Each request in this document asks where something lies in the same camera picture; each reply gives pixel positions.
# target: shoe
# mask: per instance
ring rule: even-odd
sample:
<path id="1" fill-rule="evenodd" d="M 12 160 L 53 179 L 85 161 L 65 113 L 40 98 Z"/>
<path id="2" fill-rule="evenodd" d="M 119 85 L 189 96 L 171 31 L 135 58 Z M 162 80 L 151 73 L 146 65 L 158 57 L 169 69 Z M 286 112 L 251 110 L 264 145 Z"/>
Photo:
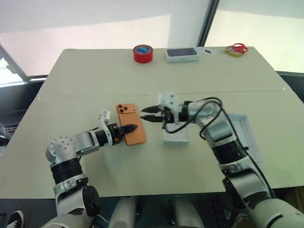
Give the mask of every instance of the shoe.
<path id="1" fill-rule="evenodd" d="M 24 215 L 22 211 L 17 210 L 9 218 L 9 224 L 7 228 L 23 228 L 24 226 Z"/>

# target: white table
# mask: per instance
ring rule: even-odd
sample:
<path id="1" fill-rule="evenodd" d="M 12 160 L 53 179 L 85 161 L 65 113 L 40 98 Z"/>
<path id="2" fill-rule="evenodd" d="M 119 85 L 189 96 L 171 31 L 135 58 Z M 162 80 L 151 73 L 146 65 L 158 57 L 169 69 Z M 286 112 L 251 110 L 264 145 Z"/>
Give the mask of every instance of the white table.
<path id="1" fill-rule="evenodd" d="M 273 188 L 304 184 L 304 105 L 254 49 L 241 58 L 223 52 L 199 62 L 165 62 L 164 51 L 138 64 L 131 50 L 65 50 L 0 157 L 0 198 L 53 198 L 55 185 L 45 150 L 60 135 L 97 126 L 103 108 L 119 123 L 118 103 L 139 109 L 160 91 L 181 99 L 218 96 L 230 113 L 249 118 Z M 224 191 L 217 161 L 190 126 L 190 144 L 162 143 L 160 123 L 143 122 L 148 141 L 124 142 L 83 157 L 83 171 L 100 196 Z"/>

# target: phone case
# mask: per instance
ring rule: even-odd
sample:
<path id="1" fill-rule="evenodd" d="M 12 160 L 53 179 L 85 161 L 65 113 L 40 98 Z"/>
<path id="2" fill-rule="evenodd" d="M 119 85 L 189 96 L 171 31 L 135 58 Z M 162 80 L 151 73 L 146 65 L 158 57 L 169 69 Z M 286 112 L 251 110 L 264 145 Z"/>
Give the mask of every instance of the phone case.
<path id="1" fill-rule="evenodd" d="M 143 128 L 143 124 L 137 113 L 137 108 L 134 104 L 118 104 L 116 106 L 117 114 L 121 126 L 127 124 L 135 124 L 137 128 L 124 136 L 125 142 L 128 146 L 145 143 L 147 136 Z"/>

